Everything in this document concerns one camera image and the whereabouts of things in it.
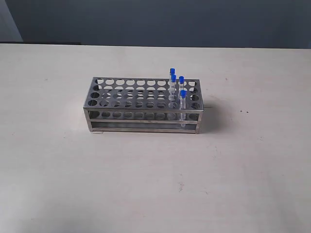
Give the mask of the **blue capped tube front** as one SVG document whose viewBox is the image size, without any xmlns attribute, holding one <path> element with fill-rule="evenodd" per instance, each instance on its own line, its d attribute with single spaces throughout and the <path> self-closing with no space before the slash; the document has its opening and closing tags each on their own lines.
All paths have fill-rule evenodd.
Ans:
<svg viewBox="0 0 311 233">
<path fill-rule="evenodd" d="M 186 90 L 181 90 L 180 91 L 180 110 L 185 110 L 186 108 Z M 184 121 L 186 120 L 186 113 L 181 112 L 180 113 L 180 120 Z"/>
</svg>

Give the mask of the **blue capped tube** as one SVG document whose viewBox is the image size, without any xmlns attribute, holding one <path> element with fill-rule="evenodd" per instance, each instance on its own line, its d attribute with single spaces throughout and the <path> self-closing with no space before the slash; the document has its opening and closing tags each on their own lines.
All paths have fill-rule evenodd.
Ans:
<svg viewBox="0 0 311 233">
<path fill-rule="evenodd" d="M 184 90 L 184 76 L 179 77 L 179 91 L 178 91 L 178 96 L 181 95 L 181 91 Z"/>
<path fill-rule="evenodd" d="M 170 82 L 174 83 L 176 80 L 175 69 L 170 68 Z"/>
<path fill-rule="evenodd" d="M 170 96 L 169 96 L 169 100 L 170 102 L 174 102 L 175 101 L 175 84 L 176 84 L 176 75 L 173 74 L 171 76 L 171 84 L 170 84 Z"/>
<path fill-rule="evenodd" d="M 186 108 L 186 90 L 181 90 L 180 91 L 180 110 L 185 110 Z M 184 121 L 186 120 L 186 113 L 181 112 L 180 113 L 180 120 Z"/>
</svg>

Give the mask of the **blue capped tube back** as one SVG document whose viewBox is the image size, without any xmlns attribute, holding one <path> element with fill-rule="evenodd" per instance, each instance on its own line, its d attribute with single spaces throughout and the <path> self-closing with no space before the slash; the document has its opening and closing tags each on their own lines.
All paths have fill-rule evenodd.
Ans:
<svg viewBox="0 0 311 233">
<path fill-rule="evenodd" d="M 175 69 L 170 68 L 170 82 L 174 83 L 176 80 Z"/>
</svg>

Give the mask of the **stainless steel test tube rack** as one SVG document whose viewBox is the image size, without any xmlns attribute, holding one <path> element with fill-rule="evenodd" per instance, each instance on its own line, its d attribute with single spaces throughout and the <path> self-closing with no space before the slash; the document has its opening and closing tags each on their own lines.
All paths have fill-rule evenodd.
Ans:
<svg viewBox="0 0 311 233">
<path fill-rule="evenodd" d="M 185 79 L 186 108 L 179 82 L 169 100 L 169 79 L 93 77 L 83 106 L 91 132 L 199 133 L 204 104 L 198 79 Z M 186 120 L 180 120 L 180 113 Z"/>
</svg>

